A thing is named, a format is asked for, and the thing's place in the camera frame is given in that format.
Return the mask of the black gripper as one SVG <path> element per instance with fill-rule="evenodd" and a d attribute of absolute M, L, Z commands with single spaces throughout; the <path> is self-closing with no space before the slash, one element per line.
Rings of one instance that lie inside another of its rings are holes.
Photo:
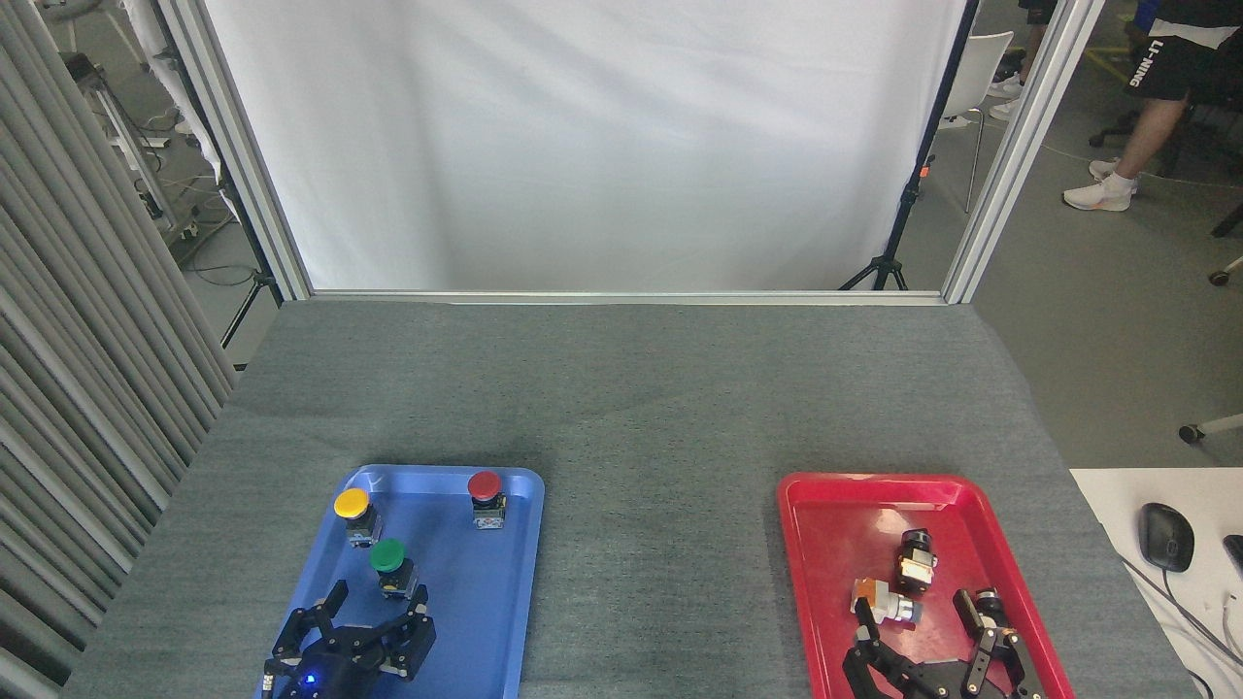
<path fill-rule="evenodd" d="M 999 593 L 960 590 L 953 603 L 975 642 L 968 662 L 915 663 L 885 646 L 875 629 L 858 626 L 842 662 L 854 698 L 888 698 L 875 677 L 883 677 L 901 698 L 1044 698 L 1028 646 L 1006 614 Z M 997 662 L 1006 669 L 1008 693 L 989 680 L 989 667 Z"/>
<path fill-rule="evenodd" d="M 382 624 L 380 642 L 365 642 L 354 633 L 343 641 L 329 638 L 347 597 L 347 581 L 338 580 L 316 604 L 291 612 L 264 662 L 264 698 L 369 698 L 382 673 L 400 682 L 416 677 L 436 641 L 426 585 L 416 585 L 404 614 Z M 305 649 L 312 631 L 322 641 Z"/>

